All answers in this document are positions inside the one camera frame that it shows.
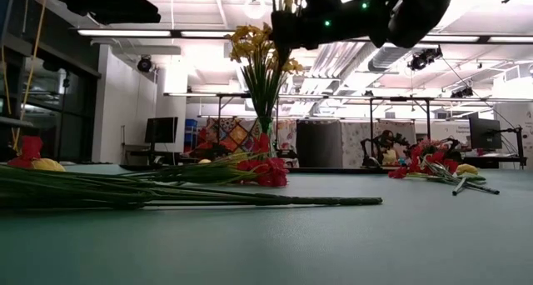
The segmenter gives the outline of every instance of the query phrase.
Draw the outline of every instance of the black panel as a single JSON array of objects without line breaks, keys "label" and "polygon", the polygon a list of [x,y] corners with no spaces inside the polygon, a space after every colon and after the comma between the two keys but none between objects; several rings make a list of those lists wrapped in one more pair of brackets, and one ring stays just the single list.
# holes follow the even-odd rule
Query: black panel
[{"label": "black panel", "polygon": [[60,0],[70,11],[92,16],[103,24],[109,23],[159,23],[157,7],[147,0]]}]

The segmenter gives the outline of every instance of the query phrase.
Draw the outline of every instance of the ceiling duct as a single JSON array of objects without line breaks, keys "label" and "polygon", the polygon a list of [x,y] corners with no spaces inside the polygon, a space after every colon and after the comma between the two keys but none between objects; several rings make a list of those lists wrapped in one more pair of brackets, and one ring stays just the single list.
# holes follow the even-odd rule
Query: ceiling duct
[{"label": "ceiling duct", "polygon": [[368,70],[379,73],[385,72],[391,68],[396,61],[402,59],[409,52],[410,49],[408,48],[382,47],[368,63]]}]

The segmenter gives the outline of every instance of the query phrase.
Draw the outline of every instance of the red object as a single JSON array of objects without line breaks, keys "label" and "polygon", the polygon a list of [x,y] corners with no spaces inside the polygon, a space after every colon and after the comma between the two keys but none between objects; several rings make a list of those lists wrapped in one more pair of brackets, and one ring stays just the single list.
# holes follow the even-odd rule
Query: red object
[{"label": "red object", "polygon": [[23,136],[20,156],[7,163],[17,168],[32,168],[32,161],[41,158],[42,140],[37,136]]},{"label": "red object", "polygon": [[446,159],[444,160],[444,166],[446,166],[448,168],[448,172],[450,173],[455,173],[456,170],[457,170],[457,167],[459,166],[459,163],[451,160],[451,159]]},{"label": "red object", "polygon": [[407,167],[400,167],[395,171],[389,172],[389,178],[405,178],[407,173]]},{"label": "red object", "polygon": [[252,151],[258,153],[268,153],[270,151],[270,138],[265,133],[261,133],[259,140],[253,138]]},{"label": "red object", "polygon": [[245,160],[237,164],[237,169],[257,173],[254,180],[261,186],[285,187],[288,171],[283,167],[285,163],[280,158],[267,158],[261,160]]},{"label": "red object", "polygon": [[[434,153],[428,153],[428,151],[435,150],[434,148],[438,148],[438,150]],[[455,173],[457,170],[457,167],[459,166],[459,163],[451,160],[451,159],[445,159],[446,153],[442,150],[446,148],[442,145],[440,145],[440,142],[434,141],[423,141],[420,142],[416,147],[414,147],[411,150],[411,164],[408,167],[400,167],[394,172],[389,172],[390,178],[405,178],[408,173],[425,173],[428,175],[432,175],[433,172],[428,166],[421,165],[421,159],[425,158],[425,160],[429,163],[439,163],[440,165],[443,165],[448,169],[448,172]]]},{"label": "red object", "polygon": [[438,151],[434,154],[428,155],[426,157],[426,161],[429,163],[440,163],[442,164],[444,162],[444,152]]}]

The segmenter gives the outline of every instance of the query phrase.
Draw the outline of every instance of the table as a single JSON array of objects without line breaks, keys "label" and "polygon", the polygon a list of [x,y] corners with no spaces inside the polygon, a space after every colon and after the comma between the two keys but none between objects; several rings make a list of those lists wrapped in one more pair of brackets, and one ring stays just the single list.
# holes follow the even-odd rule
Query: table
[{"label": "table", "polygon": [[464,163],[473,165],[477,168],[499,168],[500,163],[524,163],[527,164],[527,157],[520,159],[520,157],[465,157]]},{"label": "table", "polygon": [[[69,169],[95,168],[117,171]],[[0,213],[0,284],[531,284],[533,174],[482,173],[500,196],[293,174],[287,188],[242,190],[384,203]]]}]

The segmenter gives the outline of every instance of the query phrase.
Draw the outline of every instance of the white wall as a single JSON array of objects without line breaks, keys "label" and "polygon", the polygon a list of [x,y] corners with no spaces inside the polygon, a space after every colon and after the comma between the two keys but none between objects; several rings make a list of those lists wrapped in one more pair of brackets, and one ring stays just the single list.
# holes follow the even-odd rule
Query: white wall
[{"label": "white wall", "polygon": [[126,144],[145,144],[148,118],[155,117],[157,86],[136,69],[100,47],[97,105],[92,143],[94,162],[120,163],[122,126]]},{"label": "white wall", "polygon": [[[524,146],[524,156],[527,157],[526,169],[533,170],[533,113],[532,103],[501,103],[495,106],[495,117],[500,121],[500,127],[502,129],[513,128],[521,126],[523,128],[522,135],[526,138],[522,138],[522,144]],[[516,135],[514,133],[502,133],[502,136],[506,138],[515,148]],[[507,152],[507,148],[502,150],[503,153]],[[501,168],[518,168],[518,163],[513,166],[512,163],[501,163]]]},{"label": "white wall", "polygon": [[178,67],[159,69],[157,73],[157,118],[177,118],[175,143],[158,143],[156,150],[169,152],[183,152],[183,140],[185,136],[186,97],[165,97],[164,92],[169,86],[173,92],[187,91],[187,75],[177,72]]}]

